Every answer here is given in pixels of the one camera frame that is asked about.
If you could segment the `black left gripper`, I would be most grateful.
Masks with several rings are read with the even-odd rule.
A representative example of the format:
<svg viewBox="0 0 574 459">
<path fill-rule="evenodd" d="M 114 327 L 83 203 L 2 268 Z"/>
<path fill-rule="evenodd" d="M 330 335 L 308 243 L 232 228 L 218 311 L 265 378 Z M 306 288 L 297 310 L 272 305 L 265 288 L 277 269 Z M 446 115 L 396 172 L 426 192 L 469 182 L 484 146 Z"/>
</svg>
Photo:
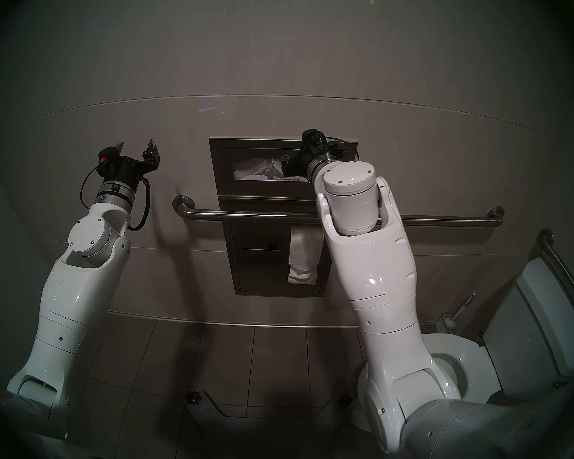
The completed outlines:
<svg viewBox="0 0 574 459">
<path fill-rule="evenodd" d="M 121 141 L 111 146 L 111 153 L 121 153 L 123 145 L 124 142 Z M 157 170 L 161 158 L 153 139 L 150 139 L 142 158 L 142 161 L 137 161 L 126 156 L 107 156 L 106 181 L 115 181 L 123 185 L 138 185 L 146 173 Z"/>
</svg>

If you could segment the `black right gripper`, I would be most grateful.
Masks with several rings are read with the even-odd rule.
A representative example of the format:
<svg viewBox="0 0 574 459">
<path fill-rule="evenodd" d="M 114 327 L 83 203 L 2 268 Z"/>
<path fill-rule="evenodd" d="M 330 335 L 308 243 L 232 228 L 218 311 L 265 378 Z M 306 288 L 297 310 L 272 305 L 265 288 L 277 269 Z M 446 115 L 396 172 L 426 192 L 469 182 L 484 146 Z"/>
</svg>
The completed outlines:
<svg viewBox="0 0 574 459">
<path fill-rule="evenodd" d="M 336 156 L 329 149 L 325 150 L 323 145 L 306 145 L 294 158 L 285 154 L 280 158 L 280 162 L 284 178 L 314 179 L 327 164 L 336 162 Z"/>
</svg>

